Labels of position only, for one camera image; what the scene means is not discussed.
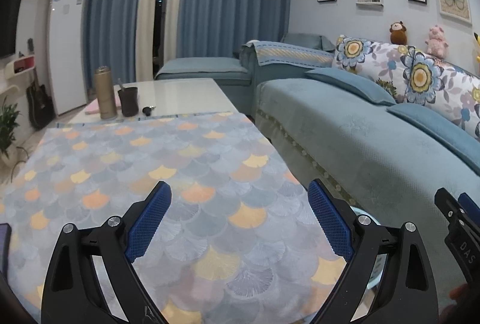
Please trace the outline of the teal blue sofa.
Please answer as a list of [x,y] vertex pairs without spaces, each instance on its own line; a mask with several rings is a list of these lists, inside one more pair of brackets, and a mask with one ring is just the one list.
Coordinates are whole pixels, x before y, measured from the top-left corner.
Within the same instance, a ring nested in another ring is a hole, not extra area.
[[413,222],[445,307],[464,277],[445,245],[448,223],[434,196],[443,187],[479,200],[479,139],[333,68],[336,44],[326,51],[258,40],[241,47],[256,80],[256,125],[302,184],[320,179],[383,225]]

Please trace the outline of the floral cushion near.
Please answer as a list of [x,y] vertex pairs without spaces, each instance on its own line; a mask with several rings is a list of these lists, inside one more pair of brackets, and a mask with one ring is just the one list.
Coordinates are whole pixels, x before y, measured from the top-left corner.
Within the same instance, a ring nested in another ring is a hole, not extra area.
[[404,101],[440,114],[479,139],[479,78],[413,46],[399,47]]

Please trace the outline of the floral cushion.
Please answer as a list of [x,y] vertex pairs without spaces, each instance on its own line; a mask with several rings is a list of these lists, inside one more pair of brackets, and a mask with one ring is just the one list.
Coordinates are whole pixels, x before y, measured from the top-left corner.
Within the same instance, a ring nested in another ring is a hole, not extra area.
[[414,46],[338,36],[332,67],[368,78],[384,88],[397,103],[406,101],[406,66],[401,57],[413,55]]
[[399,47],[404,101],[440,114],[479,139],[479,78],[413,46]]

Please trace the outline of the patterned fan-print tablecloth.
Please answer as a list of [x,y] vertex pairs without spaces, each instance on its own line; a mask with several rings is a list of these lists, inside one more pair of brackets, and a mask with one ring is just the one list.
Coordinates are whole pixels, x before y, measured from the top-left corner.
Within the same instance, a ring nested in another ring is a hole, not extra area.
[[242,114],[49,129],[1,189],[7,281],[41,314],[61,233],[106,226],[171,323],[306,322],[345,266],[302,184]]

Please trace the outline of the pink notebook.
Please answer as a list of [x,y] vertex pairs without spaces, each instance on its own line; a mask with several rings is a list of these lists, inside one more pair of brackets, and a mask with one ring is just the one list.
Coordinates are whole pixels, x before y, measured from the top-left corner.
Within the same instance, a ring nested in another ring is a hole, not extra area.
[[[121,108],[121,103],[120,99],[118,96],[115,97],[115,105],[116,109]],[[94,114],[100,114],[100,108],[98,105],[98,100],[94,99],[91,103],[89,103],[84,110],[85,115],[94,115]]]

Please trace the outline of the black acoustic guitar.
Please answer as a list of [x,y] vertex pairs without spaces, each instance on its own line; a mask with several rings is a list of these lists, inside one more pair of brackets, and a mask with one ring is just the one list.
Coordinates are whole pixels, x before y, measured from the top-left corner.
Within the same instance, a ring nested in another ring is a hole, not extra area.
[[38,80],[37,69],[32,69],[32,82],[26,90],[28,118],[35,130],[42,130],[55,118],[55,108],[47,89]]

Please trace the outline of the green potted plant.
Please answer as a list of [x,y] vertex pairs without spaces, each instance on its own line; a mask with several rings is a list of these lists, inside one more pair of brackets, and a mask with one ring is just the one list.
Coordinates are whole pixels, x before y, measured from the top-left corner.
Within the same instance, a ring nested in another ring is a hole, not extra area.
[[17,104],[8,104],[7,99],[1,104],[1,125],[0,125],[0,148],[1,155],[5,158],[10,158],[8,148],[16,141],[15,129],[19,127],[17,118],[20,111]]

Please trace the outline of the floral cushion far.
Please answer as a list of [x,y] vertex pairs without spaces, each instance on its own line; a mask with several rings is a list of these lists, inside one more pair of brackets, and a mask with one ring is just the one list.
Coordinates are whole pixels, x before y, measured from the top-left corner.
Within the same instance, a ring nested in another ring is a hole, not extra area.
[[413,55],[414,46],[338,36],[332,67],[368,78],[384,88],[397,103],[406,101],[406,66],[401,57]]

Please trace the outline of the pink pig plush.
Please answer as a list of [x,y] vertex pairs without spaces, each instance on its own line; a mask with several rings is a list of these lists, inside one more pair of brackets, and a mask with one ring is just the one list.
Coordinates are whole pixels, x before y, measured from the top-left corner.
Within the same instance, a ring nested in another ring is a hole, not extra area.
[[428,38],[425,41],[426,53],[439,59],[444,59],[448,53],[448,42],[441,26],[430,27]]

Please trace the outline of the black car key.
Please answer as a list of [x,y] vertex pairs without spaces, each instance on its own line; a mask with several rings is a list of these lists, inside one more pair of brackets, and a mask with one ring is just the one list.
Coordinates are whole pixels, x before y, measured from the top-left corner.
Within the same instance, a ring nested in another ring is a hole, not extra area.
[[155,106],[145,106],[145,107],[142,109],[142,113],[143,113],[146,117],[150,117],[154,110],[155,110]]

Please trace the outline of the yellow pikachu plush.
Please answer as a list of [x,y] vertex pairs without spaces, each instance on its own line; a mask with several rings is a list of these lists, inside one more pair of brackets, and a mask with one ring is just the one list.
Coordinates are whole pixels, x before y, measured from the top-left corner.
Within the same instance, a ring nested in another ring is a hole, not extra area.
[[480,64],[480,35],[476,32],[473,32],[473,38],[476,44],[476,60]]

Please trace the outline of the dark brown cup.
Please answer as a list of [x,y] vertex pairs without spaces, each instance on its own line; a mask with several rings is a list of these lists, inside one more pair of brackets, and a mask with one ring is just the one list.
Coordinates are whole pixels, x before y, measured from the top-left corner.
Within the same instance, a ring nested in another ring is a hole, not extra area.
[[137,87],[131,86],[120,88],[118,91],[118,96],[120,98],[121,112],[123,116],[136,116],[139,112]]

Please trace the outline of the gold thermos bottle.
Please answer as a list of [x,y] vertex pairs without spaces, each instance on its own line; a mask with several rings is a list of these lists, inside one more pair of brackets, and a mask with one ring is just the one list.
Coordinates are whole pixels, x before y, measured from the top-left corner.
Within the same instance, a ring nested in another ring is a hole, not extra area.
[[107,66],[97,68],[94,83],[100,117],[103,120],[116,118],[117,107],[110,68]]

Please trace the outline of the brown monkey plush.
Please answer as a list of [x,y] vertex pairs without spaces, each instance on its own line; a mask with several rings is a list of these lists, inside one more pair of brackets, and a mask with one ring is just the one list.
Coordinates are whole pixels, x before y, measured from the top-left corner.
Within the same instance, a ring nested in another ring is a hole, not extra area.
[[397,21],[390,25],[390,40],[392,44],[407,45],[407,28],[402,21]]

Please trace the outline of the cream curtain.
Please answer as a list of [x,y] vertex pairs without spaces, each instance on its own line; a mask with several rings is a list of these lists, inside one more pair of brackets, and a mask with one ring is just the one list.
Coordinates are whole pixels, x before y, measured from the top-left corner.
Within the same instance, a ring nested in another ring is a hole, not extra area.
[[[177,31],[181,0],[167,0],[163,57],[176,58]],[[139,82],[153,78],[154,0],[138,0],[135,38],[135,76]]]

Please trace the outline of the teal chaise ottoman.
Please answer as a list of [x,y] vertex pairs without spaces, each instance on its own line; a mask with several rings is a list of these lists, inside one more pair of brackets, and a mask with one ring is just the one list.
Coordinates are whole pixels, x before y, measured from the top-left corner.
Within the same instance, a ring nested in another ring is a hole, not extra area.
[[155,80],[211,78],[235,108],[250,115],[253,103],[253,69],[231,57],[188,57],[169,60]]

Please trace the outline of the white refrigerator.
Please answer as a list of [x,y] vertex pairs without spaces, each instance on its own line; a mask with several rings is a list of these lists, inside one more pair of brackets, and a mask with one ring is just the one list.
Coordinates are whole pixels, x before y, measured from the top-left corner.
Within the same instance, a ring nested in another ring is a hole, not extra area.
[[85,0],[51,0],[48,27],[49,83],[55,112],[87,103],[82,54]]

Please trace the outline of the black television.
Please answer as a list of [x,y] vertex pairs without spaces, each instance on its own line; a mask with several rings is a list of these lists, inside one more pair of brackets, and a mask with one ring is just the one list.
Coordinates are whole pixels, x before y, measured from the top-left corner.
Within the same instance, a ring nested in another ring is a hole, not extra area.
[[0,0],[0,57],[16,51],[16,30],[21,0]]

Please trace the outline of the butterfly picture frame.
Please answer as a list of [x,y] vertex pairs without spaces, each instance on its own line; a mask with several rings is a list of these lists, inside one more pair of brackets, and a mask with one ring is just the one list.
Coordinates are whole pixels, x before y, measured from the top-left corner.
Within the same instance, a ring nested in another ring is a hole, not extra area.
[[441,15],[471,24],[469,0],[439,0]]

